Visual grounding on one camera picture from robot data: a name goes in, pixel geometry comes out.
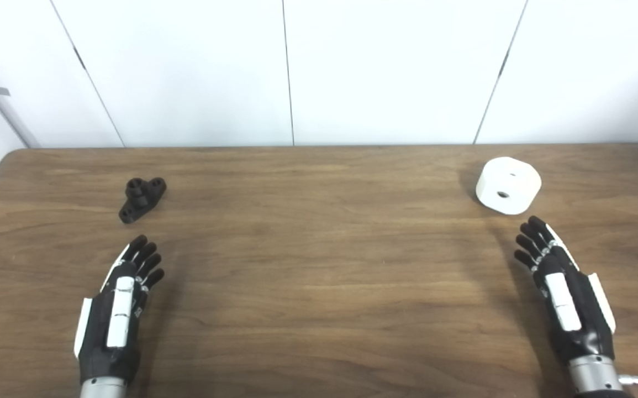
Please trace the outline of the black and white right hand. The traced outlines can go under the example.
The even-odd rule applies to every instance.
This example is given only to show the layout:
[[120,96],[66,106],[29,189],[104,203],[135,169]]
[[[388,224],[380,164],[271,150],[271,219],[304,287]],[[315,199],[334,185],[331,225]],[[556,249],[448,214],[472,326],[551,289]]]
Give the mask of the black and white right hand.
[[584,274],[554,229],[535,215],[520,225],[515,241],[514,257],[544,299],[559,361],[590,355],[614,360],[616,323],[598,276]]

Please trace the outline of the black and white left hand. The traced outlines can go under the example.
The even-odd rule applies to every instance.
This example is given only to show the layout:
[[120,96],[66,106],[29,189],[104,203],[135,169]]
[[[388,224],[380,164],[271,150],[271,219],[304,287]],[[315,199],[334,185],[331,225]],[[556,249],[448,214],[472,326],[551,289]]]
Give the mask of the black and white left hand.
[[140,318],[165,276],[160,262],[156,244],[139,235],[113,262],[99,292],[83,300],[73,349],[81,385],[115,379],[127,386],[135,379]]

